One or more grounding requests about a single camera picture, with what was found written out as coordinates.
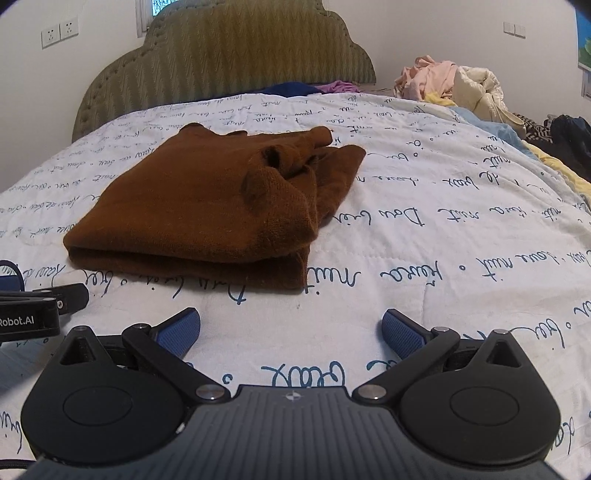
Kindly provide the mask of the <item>brown knit sweater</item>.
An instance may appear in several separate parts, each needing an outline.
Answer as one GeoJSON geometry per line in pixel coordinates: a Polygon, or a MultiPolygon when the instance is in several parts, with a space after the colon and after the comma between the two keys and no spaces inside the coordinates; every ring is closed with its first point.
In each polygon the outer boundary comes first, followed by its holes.
{"type": "Polygon", "coordinates": [[[82,269],[301,290],[311,243],[365,156],[324,126],[250,135],[188,124],[111,182],[64,246],[82,269]]]}

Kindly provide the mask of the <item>dark clothes pile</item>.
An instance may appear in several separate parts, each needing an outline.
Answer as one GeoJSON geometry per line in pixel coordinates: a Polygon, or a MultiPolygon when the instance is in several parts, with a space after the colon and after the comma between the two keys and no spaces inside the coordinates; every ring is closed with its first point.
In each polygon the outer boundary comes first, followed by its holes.
{"type": "Polygon", "coordinates": [[[590,124],[583,117],[560,115],[545,124],[521,115],[516,116],[524,122],[525,140],[556,157],[578,176],[590,180],[590,124]]]}

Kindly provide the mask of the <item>white quilt with blue script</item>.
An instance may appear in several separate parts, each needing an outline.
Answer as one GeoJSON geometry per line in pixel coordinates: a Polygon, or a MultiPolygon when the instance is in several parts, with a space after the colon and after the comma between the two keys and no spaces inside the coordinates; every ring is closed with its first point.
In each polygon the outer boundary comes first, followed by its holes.
{"type": "Polygon", "coordinates": [[[561,411],[549,462],[590,472],[590,208],[556,171],[447,108],[370,94],[245,94],[156,107],[75,142],[1,195],[1,255],[29,289],[83,283],[66,321],[117,334],[195,308],[188,364],[242,384],[356,387],[394,364],[379,323],[397,309],[471,338],[509,330],[561,411]],[[208,279],[131,277],[71,266],[63,236],[118,175],[181,126],[219,134],[325,126],[367,153],[312,243],[294,295],[208,279]]]}

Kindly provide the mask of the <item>light blue garment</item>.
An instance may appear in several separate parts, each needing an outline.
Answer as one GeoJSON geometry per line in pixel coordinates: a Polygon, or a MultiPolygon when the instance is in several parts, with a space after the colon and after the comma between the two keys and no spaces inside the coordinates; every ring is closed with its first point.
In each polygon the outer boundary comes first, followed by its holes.
{"type": "Polygon", "coordinates": [[[468,123],[498,137],[533,160],[537,160],[537,156],[524,144],[515,130],[508,124],[481,120],[470,110],[459,106],[452,106],[451,110],[468,123]]]}

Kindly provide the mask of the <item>yellow garment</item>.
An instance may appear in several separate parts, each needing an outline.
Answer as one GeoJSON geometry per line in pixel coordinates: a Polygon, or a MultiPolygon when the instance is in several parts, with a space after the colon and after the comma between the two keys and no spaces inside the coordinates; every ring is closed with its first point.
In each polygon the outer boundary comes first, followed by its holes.
{"type": "MultiPolygon", "coordinates": [[[[428,94],[425,100],[432,104],[451,108],[456,105],[452,100],[440,98],[437,94],[428,94]]],[[[524,144],[537,156],[537,160],[558,172],[572,189],[590,203],[590,183],[565,165],[559,158],[549,155],[539,147],[524,141],[524,144]]]]}

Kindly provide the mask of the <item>cream puffy jacket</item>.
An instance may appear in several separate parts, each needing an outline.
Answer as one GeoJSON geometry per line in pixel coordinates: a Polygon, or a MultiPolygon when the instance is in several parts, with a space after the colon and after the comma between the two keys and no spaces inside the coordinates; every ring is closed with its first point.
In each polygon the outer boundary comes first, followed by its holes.
{"type": "Polygon", "coordinates": [[[509,111],[504,102],[501,83],[491,70],[459,66],[454,78],[452,99],[480,120],[507,124],[520,138],[525,137],[524,121],[509,111]]]}

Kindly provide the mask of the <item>pink crumpled garment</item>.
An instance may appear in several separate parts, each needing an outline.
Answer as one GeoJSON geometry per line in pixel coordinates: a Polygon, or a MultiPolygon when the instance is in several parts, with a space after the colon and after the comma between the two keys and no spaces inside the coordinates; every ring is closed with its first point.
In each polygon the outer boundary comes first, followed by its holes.
{"type": "Polygon", "coordinates": [[[404,67],[394,82],[394,94],[403,99],[422,101],[428,94],[451,99],[458,65],[450,60],[442,62],[426,55],[417,57],[411,67],[404,67]]]}

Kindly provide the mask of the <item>purple garment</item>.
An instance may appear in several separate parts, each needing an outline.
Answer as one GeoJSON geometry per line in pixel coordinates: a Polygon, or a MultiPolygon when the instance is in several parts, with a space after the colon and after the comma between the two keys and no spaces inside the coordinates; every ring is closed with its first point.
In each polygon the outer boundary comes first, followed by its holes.
{"type": "Polygon", "coordinates": [[[335,80],[328,84],[318,84],[315,87],[324,94],[360,93],[358,85],[344,80],[335,80]]]}

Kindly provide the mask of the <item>dark blue garment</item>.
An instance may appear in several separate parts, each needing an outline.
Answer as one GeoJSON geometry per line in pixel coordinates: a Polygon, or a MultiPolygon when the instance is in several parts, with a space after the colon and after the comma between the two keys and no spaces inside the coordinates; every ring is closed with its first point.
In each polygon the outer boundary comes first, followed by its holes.
{"type": "Polygon", "coordinates": [[[256,90],[256,93],[276,95],[284,98],[322,94],[322,90],[307,83],[290,81],[256,90]]]}

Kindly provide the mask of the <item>olive green padded headboard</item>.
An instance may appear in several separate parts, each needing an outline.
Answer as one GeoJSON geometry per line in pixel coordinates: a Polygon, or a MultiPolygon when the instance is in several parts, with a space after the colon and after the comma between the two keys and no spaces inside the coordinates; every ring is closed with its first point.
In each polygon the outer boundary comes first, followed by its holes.
{"type": "Polygon", "coordinates": [[[140,47],[95,77],[71,139],[157,106],[335,80],[374,84],[377,76],[346,22],[320,1],[176,1],[140,47]]]}

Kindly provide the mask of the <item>window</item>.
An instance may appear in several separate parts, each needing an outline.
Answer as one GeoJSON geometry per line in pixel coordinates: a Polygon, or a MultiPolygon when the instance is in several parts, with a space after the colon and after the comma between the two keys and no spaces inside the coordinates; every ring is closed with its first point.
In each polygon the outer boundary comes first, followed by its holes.
{"type": "Polygon", "coordinates": [[[159,14],[159,12],[175,2],[176,0],[135,0],[137,37],[144,36],[153,19],[159,14]]]}

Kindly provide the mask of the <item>white double wall socket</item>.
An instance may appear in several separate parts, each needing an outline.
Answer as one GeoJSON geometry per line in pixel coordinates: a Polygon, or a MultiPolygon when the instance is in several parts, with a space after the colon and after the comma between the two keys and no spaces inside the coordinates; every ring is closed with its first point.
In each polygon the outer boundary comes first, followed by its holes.
{"type": "Polygon", "coordinates": [[[61,41],[73,38],[79,34],[78,18],[61,22],[41,31],[41,48],[46,49],[61,41]]]}

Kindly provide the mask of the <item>white wall switch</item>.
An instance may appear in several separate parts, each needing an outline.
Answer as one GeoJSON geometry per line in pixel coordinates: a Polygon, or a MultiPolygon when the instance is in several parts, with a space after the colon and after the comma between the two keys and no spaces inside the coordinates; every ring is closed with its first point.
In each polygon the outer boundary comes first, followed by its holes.
{"type": "Polygon", "coordinates": [[[527,37],[526,28],[524,26],[510,22],[503,23],[503,32],[505,34],[522,39],[525,39],[527,37]]]}

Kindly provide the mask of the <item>lotus flower wall poster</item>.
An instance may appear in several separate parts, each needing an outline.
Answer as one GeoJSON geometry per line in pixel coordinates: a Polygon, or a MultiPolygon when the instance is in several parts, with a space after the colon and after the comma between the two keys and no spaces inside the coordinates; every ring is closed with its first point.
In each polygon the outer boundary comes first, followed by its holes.
{"type": "Polygon", "coordinates": [[[577,51],[579,67],[591,69],[591,23],[580,11],[576,11],[577,51]]]}

